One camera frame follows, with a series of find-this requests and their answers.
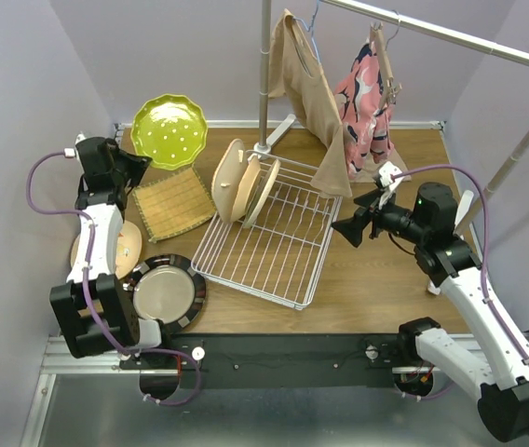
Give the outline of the yellow woven placemat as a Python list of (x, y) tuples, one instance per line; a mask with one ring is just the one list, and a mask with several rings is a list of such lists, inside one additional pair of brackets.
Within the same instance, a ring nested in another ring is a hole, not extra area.
[(138, 186), (132, 194), (152, 243), (187, 233), (207, 222), (216, 212), (194, 167)]

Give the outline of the green polka dot plate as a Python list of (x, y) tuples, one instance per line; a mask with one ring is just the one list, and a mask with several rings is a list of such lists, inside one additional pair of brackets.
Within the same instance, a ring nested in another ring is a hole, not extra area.
[(185, 95), (164, 94), (134, 116), (130, 138), (137, 156), (151, 166), (175, 171), (192, 165), (206, 147), (208, 124), (202, 109)]

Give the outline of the cream green floral plate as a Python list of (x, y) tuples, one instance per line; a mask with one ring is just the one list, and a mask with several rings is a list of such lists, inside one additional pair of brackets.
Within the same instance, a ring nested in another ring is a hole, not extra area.
[(250, 228), (255, 224), (262, 208), (265, 205), (268, 195), (274, 186), (275, 180), (278, 177), (280, 165), (281, 162), (276, 159), (269, 167), (265, 177), (259, 183), (254, 198), (246, 212), (246, 216), (242, 224), (243, 228)]

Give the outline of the bird pattern beige plate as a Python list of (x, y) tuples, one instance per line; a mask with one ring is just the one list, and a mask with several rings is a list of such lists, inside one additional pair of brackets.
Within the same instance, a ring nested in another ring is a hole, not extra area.
[(257, 155), (250, 158), (237, 189), (237, 196), (231, 211), (230, 221), (235, 222), (246, 214), (251, 198), (261, 173), (260, 160)]

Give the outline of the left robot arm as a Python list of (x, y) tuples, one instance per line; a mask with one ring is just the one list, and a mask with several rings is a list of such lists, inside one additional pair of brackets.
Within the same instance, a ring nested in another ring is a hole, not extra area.
[(113, 139), (78, 135), (67, 157), (80, 162), (75, 213), (80, 219), (75, 263), (49, 301), (73, 357), (116, 348), (141, 350), (154, 368), (166, 366), (173, 346), (157, 322), (141, 319), (117, 278), (117, 242), (129, 192), (138, 186), (152, 159), (122, 150)]

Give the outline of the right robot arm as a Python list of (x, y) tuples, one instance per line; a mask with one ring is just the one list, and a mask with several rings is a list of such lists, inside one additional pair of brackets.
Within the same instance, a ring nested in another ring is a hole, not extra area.
[(454, 342), (431, 318), (400, 325), (397, 358), (438, 367), (475, 402), (488, 431), (501, 442), (529, 436), (529, 341), (515, 326), (492, 287), (482, 280), (482, 264), (454, 234), (457, 202), (443, 183), (423, 183), (412, 210), (396, 205), (389, 189), (355, 200), (358, 208), (332, 228), (352, 246), (388, 232), (414, 244), (414, 258), (431, 282), (455, 305), (485, 356), (479, 359)]

